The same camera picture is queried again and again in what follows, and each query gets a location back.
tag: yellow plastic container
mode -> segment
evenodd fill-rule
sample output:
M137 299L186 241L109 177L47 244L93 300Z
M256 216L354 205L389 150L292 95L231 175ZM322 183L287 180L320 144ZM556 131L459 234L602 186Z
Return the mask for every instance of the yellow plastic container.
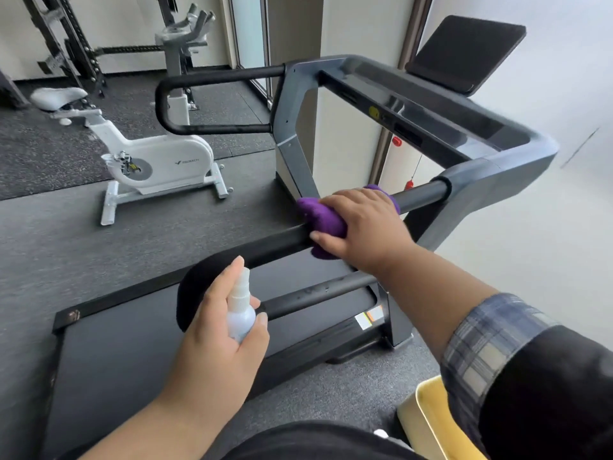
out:
M440 376L420 383L397 413L411 447L428 460L486 460L451 417Z

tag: hand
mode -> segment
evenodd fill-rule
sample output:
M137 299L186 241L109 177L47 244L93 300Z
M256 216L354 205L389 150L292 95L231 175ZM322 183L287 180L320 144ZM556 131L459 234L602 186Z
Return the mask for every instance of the hand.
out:
M156 400L196 429L216 429L215 435L245 402L269 343L265 313L242 344L228 335L226 299L244 264L237 257L205 293ZM252 297L251 306L259 305Z
M406 251L415 247L392 200L372 189L341 190L320 200L347 223L347 238L311 232L311 238L326 251L355 268L379 278Z

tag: person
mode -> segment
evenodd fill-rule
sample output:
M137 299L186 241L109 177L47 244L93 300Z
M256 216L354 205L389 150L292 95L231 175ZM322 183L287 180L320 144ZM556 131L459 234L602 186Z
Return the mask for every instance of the person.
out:
M312 239L392 294L441 365L454 419L485 455L613 458L610 351L419 247L383 193L341 191L321 203L343 217L348 233ZM244 403L269 342L264 313L241 345L228 336L226 297L242 266L236 258L206 292L161 394L84 460L205 454ZM355 427L314 421L259 433L225 458L349 457L421 458Z

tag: spray bottle cap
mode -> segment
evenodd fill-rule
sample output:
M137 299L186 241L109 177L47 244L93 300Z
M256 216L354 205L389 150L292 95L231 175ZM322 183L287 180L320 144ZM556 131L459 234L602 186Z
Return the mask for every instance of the spray bottle cap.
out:
M249 292L249 268L243 268L240 276L234 283L230 295L228 295L228 311L240 313L247 307L250 307L249 300L251 293Z

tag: rolled-up sleeve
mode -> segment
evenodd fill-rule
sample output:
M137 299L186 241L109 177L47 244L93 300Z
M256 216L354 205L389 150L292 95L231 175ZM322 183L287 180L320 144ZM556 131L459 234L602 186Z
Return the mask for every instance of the rolled-up sleeve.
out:
M488 390L518 350L555 325L515 295L497 294L472 309L454 332L441 376L452 416L482 452L479 414Z

